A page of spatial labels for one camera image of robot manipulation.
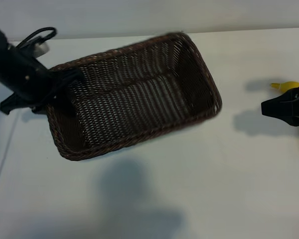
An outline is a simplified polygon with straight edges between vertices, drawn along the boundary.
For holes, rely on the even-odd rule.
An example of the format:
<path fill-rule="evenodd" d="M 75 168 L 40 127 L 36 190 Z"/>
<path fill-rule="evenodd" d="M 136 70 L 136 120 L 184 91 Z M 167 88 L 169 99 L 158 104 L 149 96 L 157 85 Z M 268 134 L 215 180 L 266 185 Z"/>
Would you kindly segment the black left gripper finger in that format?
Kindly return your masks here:
<path fill-rule="evenodd" d="M 69 69 L 56 72 L 59 86 L 67 86 L 73 81 L 84 81 L 85 77 L 80 69 Z"/>
<path fill-rule="evenodd" d="M 68 96 L 67 86 L 54 86 L 53 106 L 57 112 L 66 116 L 76 116 L 76 111 Z"/>

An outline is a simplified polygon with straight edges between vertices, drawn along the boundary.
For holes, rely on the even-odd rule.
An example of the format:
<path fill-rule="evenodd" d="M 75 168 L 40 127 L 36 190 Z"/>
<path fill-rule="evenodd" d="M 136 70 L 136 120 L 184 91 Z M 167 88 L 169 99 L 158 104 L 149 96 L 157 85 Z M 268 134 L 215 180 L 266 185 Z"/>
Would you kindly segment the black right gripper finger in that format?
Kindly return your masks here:
<path fill-rule="evenodd" d="M 299 118 L 292 117 L 290 114 L 286 114 L 283 111 L 280 110 L 275 111 L 273 109 L 265 109 L 265 108 L 262 108 L 261 111 L 262 111 L 262 115 L 264 116 L 282 120 L 291 126 L 299 126 Z"/>
<path fill-rule="evenodd" d="M 262 108 L 274 108 L 274 107 L 293 107 L 299 108 L 299 87 L 287 90 L 282 95 L 269 99 L 261 103 Z"/>

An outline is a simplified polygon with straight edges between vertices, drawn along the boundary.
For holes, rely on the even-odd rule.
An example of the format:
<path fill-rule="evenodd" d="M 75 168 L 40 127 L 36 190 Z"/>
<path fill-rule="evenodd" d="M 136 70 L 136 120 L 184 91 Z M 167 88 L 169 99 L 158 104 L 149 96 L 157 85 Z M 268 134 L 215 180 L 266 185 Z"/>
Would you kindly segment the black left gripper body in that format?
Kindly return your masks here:
<path fill-rule="evenodd" d="M 0 83 L 13 91 L 0 103 L 0 111 L 6 115 L 20 108 L 45 107 L 62 86 L 61 74 L 9 44 L 0 48 Z"/>

